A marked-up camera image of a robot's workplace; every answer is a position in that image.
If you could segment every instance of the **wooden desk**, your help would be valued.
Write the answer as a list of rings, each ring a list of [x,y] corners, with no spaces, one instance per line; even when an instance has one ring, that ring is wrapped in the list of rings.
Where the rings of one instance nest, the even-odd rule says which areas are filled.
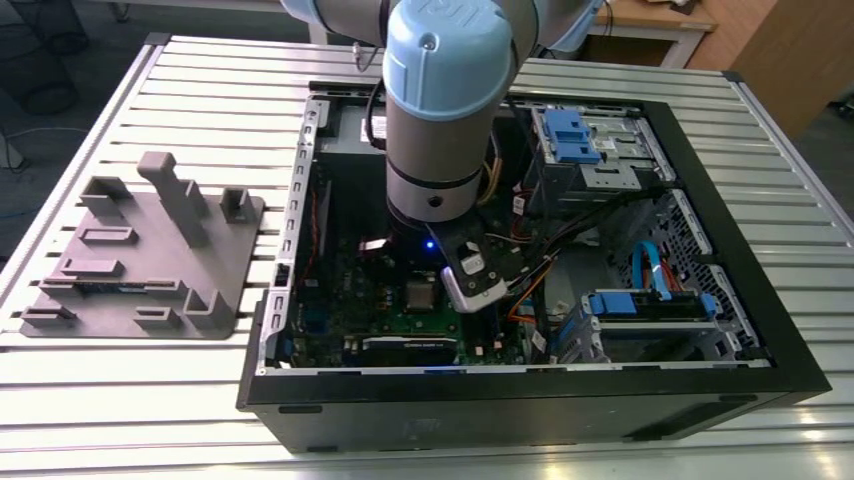
[[[691,59],[703,35],[718,27],[709,12],[698,5],[691,15],[670,9],[670,3],[646,0],[611,0],[614,9],[614,37],[645,38],[673,42],[661,66],[683,68]],[[599,10],[593,35],[605,35],[607,8]]]

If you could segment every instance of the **slotted metal tabletop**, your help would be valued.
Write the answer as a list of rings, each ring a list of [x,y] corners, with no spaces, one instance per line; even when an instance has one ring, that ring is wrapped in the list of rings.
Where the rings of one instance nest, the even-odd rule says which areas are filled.
[[[531,60],[515,90],[669,102],[833,392],[690,438],[638,445],[292,456],[235,410],[250,317],[283,220],[311,80],[374,82],[346,47],[172,37],[146,45],[0,276],[0,472],[235,478],[854,478],[852,223],[750,91],[719,73]],[[166,150],[203,193],[267,202],[240,320],[224,341],[27,338],[20,311],[84,214],[92,175],[151,190]]]

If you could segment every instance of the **light blue joint cap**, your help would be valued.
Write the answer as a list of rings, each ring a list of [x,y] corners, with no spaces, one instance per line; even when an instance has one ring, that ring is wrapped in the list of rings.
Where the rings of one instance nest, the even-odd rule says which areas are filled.
[[[597,19],[599,9],[602,8],[602,5],[605,5],[605,1],[606,0],[590,0],[590,3],[585,7],[585,11],[579,15],[578,20],[575,20],[575,24],[573,24],[563,37],[561,37],[561,40],[549,47],[550,50],[574,52],[581,48],[585,38],[587,38],[587,34],[590,33],[590,29],[593,28],[593,23]]]
[[[429,121],[465,118],[505,94],[513,29],[493,0],[403,0],[388,19],[383,78]]]
[[[315,0],[279,0],[288,14],[306,23],[323,25]]]

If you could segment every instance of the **black cable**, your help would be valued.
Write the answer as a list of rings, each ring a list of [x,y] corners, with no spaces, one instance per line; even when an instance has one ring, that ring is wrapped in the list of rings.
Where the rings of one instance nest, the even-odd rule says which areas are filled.
[[[36,213],[39,210],[42,210],[42,207],[39,208],[34,208],[32,210],[27,210],[24,212],[16,212],[16,213],[4,213],[0,215],[0,220],[6,220],[7,218],[18,218],[18,217],[24,217],[27,215],[32,215],[34,213]]]
[[[534,363],[549,363],[549,347],[553,345],[551,328],[549,326],[549,312],[546,311],[546,280],[543,280],[531,292],[531,301],[534,303],[534,321],[537,331],[546,339],[546,348],[537,359],[542,359]]]
[[[376,85],[374,85],[374,90],[371,91],[371,96],[368,97],[368,106],[364,112],[364,136],[368,139],[368,143],[371,146],[382,151],[386,151],[386,140],[382,138],[374,137],[374,104],[379,100],[379,91],[384,88],[386,83],[383,79],[379,79]]]
[[[374,63],[374,60],[376,59],[376,55],[379,54],[379,47],[374,47],[374,51],[371,52],[371,57],[368,58],[368,62],[366,64],[362,64],[362,46],[359,45],[359,43],[354,43],[354,57],[356,59],[356,70],[359,70],[359,73],[364,73],[368,71],[368,68],[371,68],[371,64]]]
[[[546,58],[547,55],[555,60],[558,59],[558,57],[555,57],[555,52],[546,47],[541,47],[539,52],[537,52],[537,58]]]
[[[383,0],[379,4],[379,41],[383,47],[388,43],[388,13],[391,11],[391,0]]]
[[[611,2],[605,0],[605,8],[607,10],[607,20],[605,23],[605,36],[610,37],[614,33],[614,7],[611,7]]]
[[[10,145],[10,137],[6,133],[6,128],[3,124],[0,124],[0,137],[3,137],[3,148],[6,150],[6,165],[10,169],[10,172],[14,175],[20,175],[30,168],[30,160],[23,159],[22,163],[19,163],[18,167],[12,166],[12,147]]]
[[[575,219],[570,220],[570,222],[561,227],[557,234],[551,237],[549,243],[545,248],[539,250],[537,256],[533,257],[538,264],[530,268],[525,277],[513,282],[515,284],[513,288],[515,289],[519,285],[523,285],[529,279],[539,275],[545,268],[549,268],[549,265],[551,265],[561,253],[561,243],[571,241],[578,235],[594,228],[619,208],[637,201],[655,199],[673,188],[679,188],[679,185],[665,184],[639,192],[621,193],[597,208],[586,211],[575,217]]]

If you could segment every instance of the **blue latch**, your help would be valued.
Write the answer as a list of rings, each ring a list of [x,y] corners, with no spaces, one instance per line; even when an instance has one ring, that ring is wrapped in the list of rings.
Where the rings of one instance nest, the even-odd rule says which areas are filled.
[[[718,314],[718,303],[715,302],[715,297],[711,296],[710,293],[703,293],[699,296],[699,300],[703,303],[703,308],[706,309],[706,316],[709,318],[715,318]]]
[[[635,301],[629,292],[602,292],[590,295],[590,311],[594,315],[637,315]]]
[[[546,132],[558,163],[599,163],[602,155],[590,144],[590,127],[578,111],[546,110]]]
[[[602,155],[589,143],[558,143],[555,160],[558,163],[585,163],[598,165]]]

